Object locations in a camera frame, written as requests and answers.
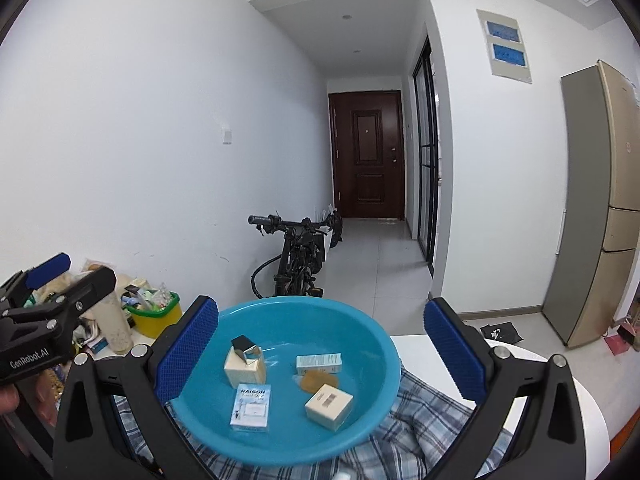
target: silver screw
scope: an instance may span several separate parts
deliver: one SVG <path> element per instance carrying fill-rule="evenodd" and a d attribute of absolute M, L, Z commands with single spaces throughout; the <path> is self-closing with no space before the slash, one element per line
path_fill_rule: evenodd
<path fill-rule="evenodd" d="M 147 348 L 148 348 L 147 345 L 135 345 L 131 349 L 131 355 L 133 355 L 133 357 L 142 357 L 143 355 L 146 354 Z"/>
<path fill-rule="evenodd" d="M 552 361 L 559 368 L 562 368 L 562 367 L 566 366 L 566 359 L 564 358 L 563 355 L 560 355 L 560 354 L 554 355 L 552 357 Z"/>
<path fill-rule="evenodd" d="M 494 354 L 499 359 L 507 359 L 511 357 L 511 352 L 506 346 L 496 346 L 494 347 Z"/>
<path fill-rule="evenodd" d="M 83 365 L 85 362 L 87 362 L 87 359 L 89 358 L 89 356 L 87 354 L 85 354 L 84 352 L 78 354 L 75 358 L 74 358 L 74 362 L 77 365 Z"/>

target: refrigerator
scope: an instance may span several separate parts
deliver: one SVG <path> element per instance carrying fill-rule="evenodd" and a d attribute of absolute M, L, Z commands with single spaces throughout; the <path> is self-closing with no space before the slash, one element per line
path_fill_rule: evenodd
<path fill-rule="evenodd" d="M 601 60 L 561 86 L 566 214 L 542 312 L 575 347 L 607 331 L 631 272 L 640 234 L 640 109 L 633 85 Z"/>

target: yellow bucket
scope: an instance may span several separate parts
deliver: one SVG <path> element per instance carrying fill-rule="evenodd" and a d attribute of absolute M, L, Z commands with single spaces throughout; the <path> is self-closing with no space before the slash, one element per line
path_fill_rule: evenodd
<path fill-rule="evenodd" d="M 180 296 L 172 292 L 171 298 L 171 302 L 162 310 L 138 310 L 127 305 L 127 310 L 136 322 L 136 330 L 151 339 L 157 339 L 162 330 L 177 323 L 182 315 Z"/>

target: human hand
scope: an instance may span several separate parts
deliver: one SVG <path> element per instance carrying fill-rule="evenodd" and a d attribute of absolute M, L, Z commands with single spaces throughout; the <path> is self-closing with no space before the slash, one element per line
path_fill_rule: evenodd
<path fill-rule="evenodd" d="M 36 412 L 41 420 L 55 426 L 58 420 L 56 399 L 51 389 L 51 380 L 46 373 L 41 373 L 36 382 L 36 398 L 38 405 Z M 0 388 L 0 415 L 14 412 L 20 403 L 18 390 L 13 384 Z"/>

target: plaid cloth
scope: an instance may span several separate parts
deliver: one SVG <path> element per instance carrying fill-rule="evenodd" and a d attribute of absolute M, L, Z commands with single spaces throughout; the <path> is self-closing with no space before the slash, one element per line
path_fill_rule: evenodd
<path fill-rule="evenodd" d="M 135 452 L 152 460 L 129 403 L 116 403 Z M 169 405 L 171 414 L 175 412 Z M 422 480 L 462 430 L 472 410 L 431 388 L 402 368 L 400 388 L 391 411 L 364 441 L 324 462 L 294 467 L 258 467 L 222 456 L 178 426 L 210 471 L 220 480 L 330 480 L 338 470 L 356 480 Z M 495 469 L 511 440 L 502 430 L 478 476 Z"/>

